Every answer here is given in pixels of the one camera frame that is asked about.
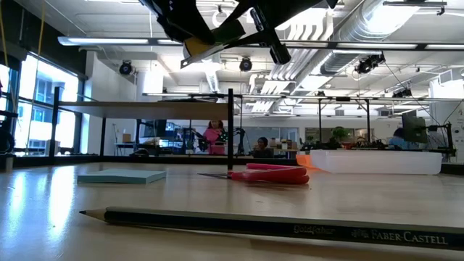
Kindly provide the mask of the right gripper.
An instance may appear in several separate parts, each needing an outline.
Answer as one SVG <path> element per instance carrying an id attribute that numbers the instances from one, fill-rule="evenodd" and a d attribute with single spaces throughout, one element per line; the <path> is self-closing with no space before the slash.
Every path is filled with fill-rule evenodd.
<path id="1" fill-rule="evenodd" d="M 323 0 L 238 0 L 236 8 L 217 27 L 217 42 L 225 49 L 252 44 L 268 47 L 273 62 L 284 65 L 290 61 L 291 55 L 276 34 L 278 19 L 289 19 L 321 2 Z M 250 11 L 257 32 L 244 36 L 239 18 L 247 11 Z"/>

